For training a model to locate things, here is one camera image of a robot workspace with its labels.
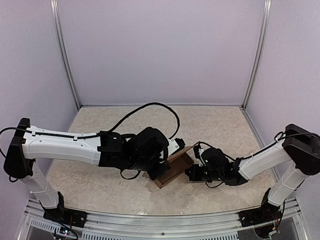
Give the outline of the brown cardboard box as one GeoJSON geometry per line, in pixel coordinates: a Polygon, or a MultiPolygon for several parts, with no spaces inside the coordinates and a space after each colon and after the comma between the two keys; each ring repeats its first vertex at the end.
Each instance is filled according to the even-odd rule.
{"type": "Polygon", "coordinates": [[[177,177],[184,174],[185,170],[194,164],[193,158],[188,154],[188,151],[190,151],[192,147],[193,146],[185,146],[181,151],[169,157],[168,162],[170,169],[158,179],[152,181],[159,189],[162,189],[177,177]]]}

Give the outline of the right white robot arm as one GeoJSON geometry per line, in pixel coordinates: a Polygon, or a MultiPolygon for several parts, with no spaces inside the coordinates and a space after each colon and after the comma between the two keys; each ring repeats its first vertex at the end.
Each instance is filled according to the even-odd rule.
{"type": "Polygon", "coordinates": [[[256,218],[266,222],[287,197],[310,176],[320,172],[320,137],[295,124],[286,126],[276,134],[271,144],[245,157],[232,160],[221,149],[193,147],[198,164],[189,167],[185,174],[191,182],[221,182],[227,186],[240,186],[260,173],[279,164],[290,162],[280,180],[264,194],[256,218]]]}

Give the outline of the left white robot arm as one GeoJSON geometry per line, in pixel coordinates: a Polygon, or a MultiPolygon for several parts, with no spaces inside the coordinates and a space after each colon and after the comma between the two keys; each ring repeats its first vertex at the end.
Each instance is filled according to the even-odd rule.
{"type": "Polygon", "coordinates": [[[100,131],[95,134],[50,131],[30,124],[22,118],[4,157],[4,171],[10,178],[21,180],[49,210],[57,221],[70,218],[63,196],[54,190],[41,172],[36,159],[76,161],[101,168],[115,168],[121,173],[135,170],[148,172],[152,180],[169,169],[168,157],[178,142],[160,130],[147,127],[138,134],[100,131]]]}

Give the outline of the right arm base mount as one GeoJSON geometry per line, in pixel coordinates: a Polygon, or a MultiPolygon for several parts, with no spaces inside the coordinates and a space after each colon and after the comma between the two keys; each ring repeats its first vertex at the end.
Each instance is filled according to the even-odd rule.
{"type": "Polygon", "coordinates": [[[262,209],[260,207],[249,210],[243,210],[238,213],[240,218],[241,226],[249,227],[259,224],[268,223],[271,221],[280,220],[282,212],[276,209],[262,209]]]}

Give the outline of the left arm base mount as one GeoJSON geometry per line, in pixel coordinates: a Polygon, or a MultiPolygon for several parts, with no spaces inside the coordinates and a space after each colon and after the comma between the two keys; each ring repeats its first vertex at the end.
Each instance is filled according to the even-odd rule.
{"type": "Polygon", "coordinates": [[[88,213],[81,210],[75,210],[66,207],[57,207],[52,209],[44,208],[43,217],[47,220],[63,224],[69,227],[84,228],[88,213]]]}

